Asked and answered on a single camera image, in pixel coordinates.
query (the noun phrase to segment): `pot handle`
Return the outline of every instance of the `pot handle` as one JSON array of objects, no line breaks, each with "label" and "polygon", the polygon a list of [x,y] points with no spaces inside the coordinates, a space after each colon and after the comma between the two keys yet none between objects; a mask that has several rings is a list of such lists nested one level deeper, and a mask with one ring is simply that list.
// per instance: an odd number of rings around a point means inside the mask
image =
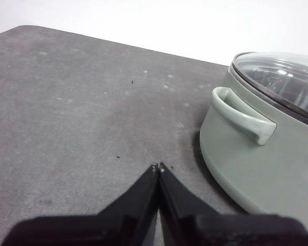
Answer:
[{"label": "pot handle", "polygon": [[275,122],[251,108],[231,88],[214,88],[211,101],[223,117],[242,129],[259,145],[265,145],[276,129]]}]

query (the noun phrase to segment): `glass lid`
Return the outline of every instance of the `glass lid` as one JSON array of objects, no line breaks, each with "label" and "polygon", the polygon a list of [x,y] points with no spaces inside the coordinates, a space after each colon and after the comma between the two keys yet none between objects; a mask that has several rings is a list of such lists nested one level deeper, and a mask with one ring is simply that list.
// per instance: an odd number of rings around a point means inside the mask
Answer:
[{"label": "glass lid", "polygon": [[242,53],[234,58],[233,68],[256,89],[308,117],[308,56]]}]

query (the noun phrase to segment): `lid rim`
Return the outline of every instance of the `lid rim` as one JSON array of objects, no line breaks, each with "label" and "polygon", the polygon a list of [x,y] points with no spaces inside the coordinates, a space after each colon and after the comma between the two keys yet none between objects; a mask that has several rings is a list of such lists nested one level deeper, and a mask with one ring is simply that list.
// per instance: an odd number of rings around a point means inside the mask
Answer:
[{"label": "lid rim", "polygon": [[238,81],[240,81],[243,85],[247,85],[247,88],[250,89],[250,91],[254,92],[261,99],[268,102],[269,104],[271,104],[275,108],[277,108],[277,109],[283,111],[284,113],[288,114],[292,118],[295,118],[295,119],[305,123],[306,125],[308,125],[308,111],[304,110],[303,108],[296,106],[292,102],[284,99],[283,97],[281,97],[278,94],[274,93],[273,91],[269,90],[265,86],[256,82],[254,79],[246,76],[244,73],[242,73],[237,68],[237,66],[235,65],[235,59],[240,55],[249,54],[249,53],[254,53],[254,52],[243,52],[243,53],[237,54],[234,57],[231,65],[230,65],[231,73],[233,75],[237,75],[236,79]]}]

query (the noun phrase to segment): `white background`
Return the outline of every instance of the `white background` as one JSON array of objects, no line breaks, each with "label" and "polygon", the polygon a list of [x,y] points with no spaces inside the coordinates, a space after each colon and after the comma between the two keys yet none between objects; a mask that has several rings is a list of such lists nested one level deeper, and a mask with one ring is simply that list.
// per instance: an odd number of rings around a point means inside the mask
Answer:
[{"label": "white background", "polygon": [[0,33],[37,25],[213,63],[308,55],[308,0],[0,0]]}]

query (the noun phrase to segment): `gray surface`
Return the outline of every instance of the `gray surface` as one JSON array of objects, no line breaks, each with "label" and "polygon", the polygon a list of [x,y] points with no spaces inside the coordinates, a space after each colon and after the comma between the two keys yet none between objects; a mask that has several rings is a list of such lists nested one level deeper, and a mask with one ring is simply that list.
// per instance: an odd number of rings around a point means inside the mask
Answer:
[{"label": "gray surface", "polygon": [[43,27],[0,34],[0,242],[23,219],[99,212],[157,161],[219,212],[240,212],[198,141],[226,70]]}]

